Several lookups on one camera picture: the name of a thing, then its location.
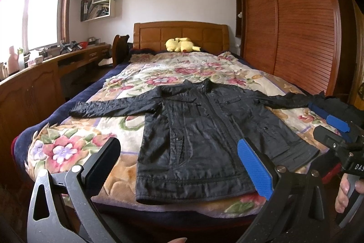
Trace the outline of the person's right hand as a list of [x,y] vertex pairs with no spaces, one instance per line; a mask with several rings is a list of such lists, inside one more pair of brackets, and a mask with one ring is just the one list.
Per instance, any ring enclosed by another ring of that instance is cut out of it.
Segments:
[[[343,213],[349,204],[348,192],[350,190],[350,183],[347,176],[348,174],[344,173],[341,178],[339,191],[335,201],[335,210],[337,213]],[[364,182],[362,179],[355,182],[355,190],[359,194],[364,194]]]

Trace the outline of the person's left hand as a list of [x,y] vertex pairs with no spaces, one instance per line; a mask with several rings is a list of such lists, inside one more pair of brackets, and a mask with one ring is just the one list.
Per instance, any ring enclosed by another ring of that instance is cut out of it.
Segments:
[[168,241],[167,243],[185,243],[187,241],[187,238],[177,238]]

